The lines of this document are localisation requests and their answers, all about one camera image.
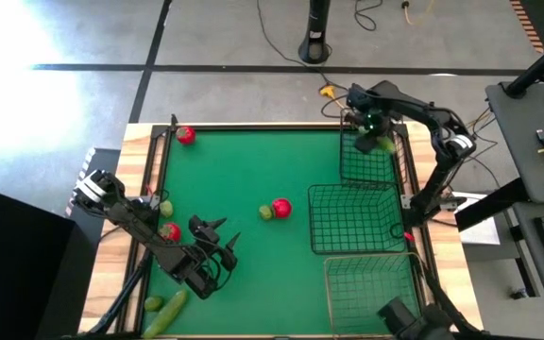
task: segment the green lime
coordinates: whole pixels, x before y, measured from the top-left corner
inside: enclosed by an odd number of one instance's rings
[[[263,205],[260,207],[260,216],[267,221],[274,217],[274,213],[272,212],[270,206]]]
[[[171,202],[169,200],[164,200],[159,205],[159,210],[161,211],[161,214],[163,217],[171,217],[172,214],[174,214],[174,206],[171,205]]]
[[[182,289],[173,295],[152,320],[150,326],[148,326],[146,331],[144,331],[144,334],[142,334],[142,337],[144,339],[152,339],[164,332],[165,329],[174,322],[179,311],[181,311],[181,308],[186,303],[186,299],[188,299],[188,292],[185,289]]]
[[[389,137],[377,137],[377,145],[379,146],[379,149],[383,151],[387,151],[389,153],[396,152],[396,146],[394,145],[394,142],[389,139]]]
[[[162,306],[162,297],[147,297],[144,301],[144,310],[147,312],[157,312]]]

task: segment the floor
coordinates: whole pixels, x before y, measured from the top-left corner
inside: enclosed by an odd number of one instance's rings
[[[412,3],[413,16],[427,6]],[[512,79],[539,55],[508,0],[436,3],[422,25],[411,27],[400,1],[386,0],[371,11],[378,29],[368,32],[354,22],[354,0],[332,1],[327,66],[335,70],[329,78],[364,87],[387,79],[411,96],[452,108],[466,122],[475,119],[486,107],[485,86]],[[308,2],[261,4],[270,39],[297,58]],[[325,119],[319,113],[325,100],[317,93],[321,77],[283,68],[295,64],[267,45],[254,0],[175,0],[157,29],[167,5],[13,0],[0,7],[0,193],[63,214],[88,149],[119,148],[128,122],[168,122],[171,113],[184,122]],[[156,33],[161,42],[152,48]],[[201,66],[187,72],[182,65]],[[236,72],[232,66],[247,67]],[[366,74],[348,74],[350,67],[365,67]],[[428,76],[417,68],[479,75]],[[513,179],[517,173],[497,126],[482,135],[499,144],[480,161],[501,184]],[[463,191],[494,186],[475,162],[453,183]],[[544,299],[506,298],[508,286],[518,286],[514,264],[473,263],[470,271],[489,331],[544,337]]]

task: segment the black desk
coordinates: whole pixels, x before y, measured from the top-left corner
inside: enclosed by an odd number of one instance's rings
[[[488,86],[486,94],[519,178],[456,214],[461,229],[502,212],[514,202],[544,203],[544,154],[537,153],[541,145],[536,138],[536,131],[544,129],[544,84],[531,86],[521,99],[510,98],[500,85]]]
[[[536,233],[533,218],[544,216],[544,154],[536,137],[544,129],[544,84],[528,88],[520,99],[507,96],[501,85],[486,88],[490,109],[494,112],[519,178],[455,215],[459,230],[474,226],[487,217],[513,208],[518,227],[510,229],[516,243],[525,240],[544,288],[544,247]],[[534,279],[521,251],[518,268],[529,292],[535,292]]]
[[[519,222],[519,229],[523,239],[526,241],[530,255],[535,263],[541,285],[544,288],[544,247],[533,222],[535,217],[544,216],[544,204],[516,203],[512,208]]]

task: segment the cucumber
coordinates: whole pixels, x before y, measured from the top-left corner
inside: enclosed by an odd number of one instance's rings
[[[152,320],[150,326],[142,334],[144,339],[152,339],[153,337],[161,334],[178,316],[179,311],[186,303],[188,299],[188,292],[185,289],[178,291],[173,295],[167,304],[165,304],[159,311],[155,319]]]
[[[148,297],[144,301],[144,310],[147,312],[157,312],[162,306],[162,297]]]

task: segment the black wire basket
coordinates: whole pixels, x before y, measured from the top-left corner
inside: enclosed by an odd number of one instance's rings
[[[398,182],[392,153],[379,148],[374,148],[367,154],[359,151],[354,145],[361,135],[358,128],[341,120],[339,174],[342,182]]]
[[[400,196],[393,183],[313,185],[310,240],[316,254],[404,251]]]
[[[414,253],[327,259],[325,283],[333,334],[391,334],[377,312],[394,298],[420,316],[425,278],[416,266],[421,268],[421,260]]]

